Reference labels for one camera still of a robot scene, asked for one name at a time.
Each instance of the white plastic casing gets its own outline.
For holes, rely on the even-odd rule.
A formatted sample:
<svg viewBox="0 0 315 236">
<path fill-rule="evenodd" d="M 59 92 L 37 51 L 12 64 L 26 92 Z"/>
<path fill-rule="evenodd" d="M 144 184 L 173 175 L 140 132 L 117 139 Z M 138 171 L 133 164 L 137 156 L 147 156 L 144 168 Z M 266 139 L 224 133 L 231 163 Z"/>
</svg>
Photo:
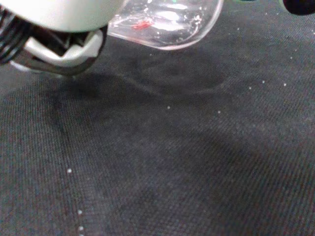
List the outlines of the white plastic casing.
<svg viewBox="0 0 315 236">
<path fill-rule="evenodd" d="M 57 31 L 82 32 L 108 24 L 124 0 L 0 0 L 25 20 Z"/>
</svg>

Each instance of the red mark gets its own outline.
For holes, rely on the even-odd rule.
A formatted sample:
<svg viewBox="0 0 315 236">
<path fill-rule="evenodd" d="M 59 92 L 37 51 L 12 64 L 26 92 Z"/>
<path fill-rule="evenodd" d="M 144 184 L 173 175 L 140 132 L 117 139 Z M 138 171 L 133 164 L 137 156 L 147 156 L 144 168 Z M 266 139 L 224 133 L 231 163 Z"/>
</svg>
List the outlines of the red mark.
<svg viewBox="0 0 315 236">
<path fill-rule="evenodd" d="M 151 21 L 143 21 L 143 22 L 140 22 L 139 24 L 136 24 L 136 25 L 132 26 L 132 28 L 134 30 L 144 30 L 144 29 L 150 27 L 151 25 L 153 25 L 153 22 L 151 22 Z"/>
</svg>

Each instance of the clear plastic object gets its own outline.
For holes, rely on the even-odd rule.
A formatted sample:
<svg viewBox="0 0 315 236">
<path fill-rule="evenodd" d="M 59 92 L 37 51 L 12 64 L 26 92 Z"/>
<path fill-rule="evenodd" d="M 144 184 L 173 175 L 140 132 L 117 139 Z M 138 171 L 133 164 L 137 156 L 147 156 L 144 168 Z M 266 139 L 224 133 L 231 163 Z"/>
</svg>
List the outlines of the clear plastic object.
<svg viewBox="0 0 315 236">
<path fill-rule="evenodd" d="M 223 0 L 126 0 L 108 34 L 153 48 L 176 50 L 201 40 Z"/>
</svg>

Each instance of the transparent plastic cup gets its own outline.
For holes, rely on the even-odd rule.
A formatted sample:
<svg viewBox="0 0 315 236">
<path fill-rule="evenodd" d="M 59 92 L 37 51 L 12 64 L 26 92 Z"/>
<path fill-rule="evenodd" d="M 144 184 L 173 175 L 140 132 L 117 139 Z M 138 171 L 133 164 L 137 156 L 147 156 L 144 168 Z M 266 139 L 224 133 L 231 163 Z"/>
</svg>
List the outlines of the transparent plastic cup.
<svg viewBox="0 0 315 236">
<path fill-rule="evenodd" d="M 126 0 L 108 34 L 153 48 L 176 50 L 200 41 L 224 0 Z"/>
</svg>

